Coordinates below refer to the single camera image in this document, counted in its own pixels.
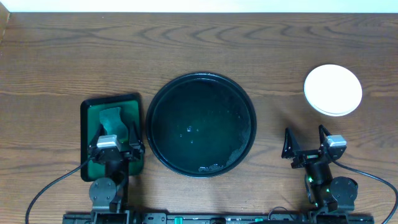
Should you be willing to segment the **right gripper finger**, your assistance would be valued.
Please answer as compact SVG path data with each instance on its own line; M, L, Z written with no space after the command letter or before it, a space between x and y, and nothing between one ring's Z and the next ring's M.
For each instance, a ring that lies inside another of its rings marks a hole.
M318 127L318 132L319 132L319 137L320 137L320 144L322 146L329 146L330 143L328 142L328 137L331 136L331 133L329 132L329 130L327 130L327 128L321 124Z
M293 159L297 157L301 148L290 128L285 129L284 146L282 148L281 158Z

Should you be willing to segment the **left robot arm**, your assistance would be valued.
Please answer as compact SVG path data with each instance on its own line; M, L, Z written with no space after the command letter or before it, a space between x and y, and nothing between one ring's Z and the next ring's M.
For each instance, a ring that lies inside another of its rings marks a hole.
M93 181L89 196L93 213L121 213L128 201L129 177L144 166L145 147L136 123L127 129L127 143L115 134L105 135L103 125L88 145L89 159L104 166L104 176Z

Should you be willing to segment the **pink white plate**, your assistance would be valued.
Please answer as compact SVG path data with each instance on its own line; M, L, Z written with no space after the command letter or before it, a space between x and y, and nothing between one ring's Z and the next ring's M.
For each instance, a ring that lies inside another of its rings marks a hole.
M303 92L307 98L361 98L363 89L357 76L340 65L314 68L306 77Z

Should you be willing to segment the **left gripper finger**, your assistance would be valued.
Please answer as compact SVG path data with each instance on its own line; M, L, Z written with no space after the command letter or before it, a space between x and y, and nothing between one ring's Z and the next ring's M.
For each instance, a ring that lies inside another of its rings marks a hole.
M104 127L102 124L98 126L98 129L95 132L95 135L93 136L92 140L90 141L88 145L88 150L92 151L94 148L97 148L97 142L100 136L104 134Z
M144 152L144 144L137 132L136 123L133 122L129 130L129 146L136 152Z

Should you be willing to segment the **green scouring sponge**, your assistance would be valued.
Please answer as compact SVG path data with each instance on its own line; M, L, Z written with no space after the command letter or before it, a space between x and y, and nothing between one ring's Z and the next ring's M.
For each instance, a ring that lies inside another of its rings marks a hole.
M99 112L99 122L106 135L116 135L120 143L125 143L129 138L127 126L121 119L121 107L108 108Z

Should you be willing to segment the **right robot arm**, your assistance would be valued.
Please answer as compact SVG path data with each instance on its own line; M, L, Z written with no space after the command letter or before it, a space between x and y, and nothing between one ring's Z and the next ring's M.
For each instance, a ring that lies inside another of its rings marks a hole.
M286 128L281 158L292 159L293 169L305 169L308 197L317 207L325 207L328 213L353 211L358 183L349 177L333 177L330 170L330 164L345 152L347 142L341 135L330 134L322 125L318 132L320 147L304 151L293 132Z

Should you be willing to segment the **mint green plate top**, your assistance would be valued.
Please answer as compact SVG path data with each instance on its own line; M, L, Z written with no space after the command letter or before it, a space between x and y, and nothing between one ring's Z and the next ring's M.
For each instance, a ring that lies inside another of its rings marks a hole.
M308 103L321 114L345 116L353 112L361 103L361 98L307 98Z

